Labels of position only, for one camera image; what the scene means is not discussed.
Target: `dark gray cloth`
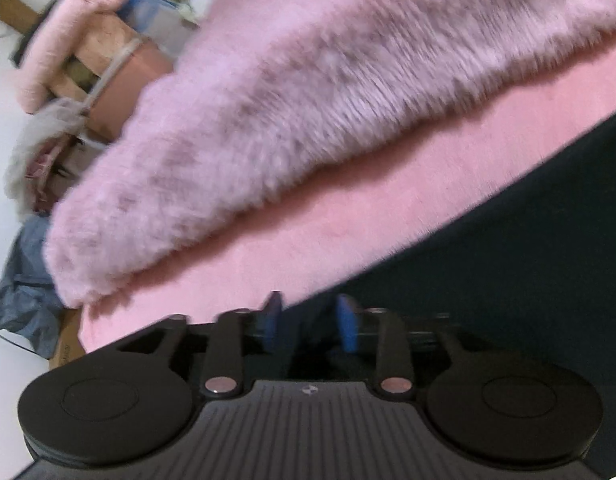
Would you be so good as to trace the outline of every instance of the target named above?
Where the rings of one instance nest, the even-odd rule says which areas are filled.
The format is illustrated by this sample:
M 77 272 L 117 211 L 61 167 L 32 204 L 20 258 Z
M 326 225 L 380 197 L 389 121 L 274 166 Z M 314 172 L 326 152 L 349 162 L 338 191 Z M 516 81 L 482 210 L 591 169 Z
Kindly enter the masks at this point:
M 0 330 L 24 336 L 46 359 L 57 345 L 64 309 L 41 255 L 48 224 L 48 217 L 26 220 L 0 280 Z

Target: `wire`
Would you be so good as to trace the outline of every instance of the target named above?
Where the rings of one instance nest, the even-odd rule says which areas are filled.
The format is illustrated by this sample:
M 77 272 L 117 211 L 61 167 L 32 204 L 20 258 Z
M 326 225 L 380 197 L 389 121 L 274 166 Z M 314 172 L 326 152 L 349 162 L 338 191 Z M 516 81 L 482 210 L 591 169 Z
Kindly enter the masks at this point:
M 21 348 L 22 350 L 25 350 L 26 352 L 29 352 L 32 355 L 38 355 L 36 352 L 32 351 L 30 348 L 26 348 L 25 346 L 18 345 L 14 341 L 11 341 L 10 339 L 8 339 L 7 337 L 4 337 L 1 334 L 0 334 L 0 339 L 3 339 L 6 343 L 10 343 L 11 345 L 16 346 L 17 348 Z

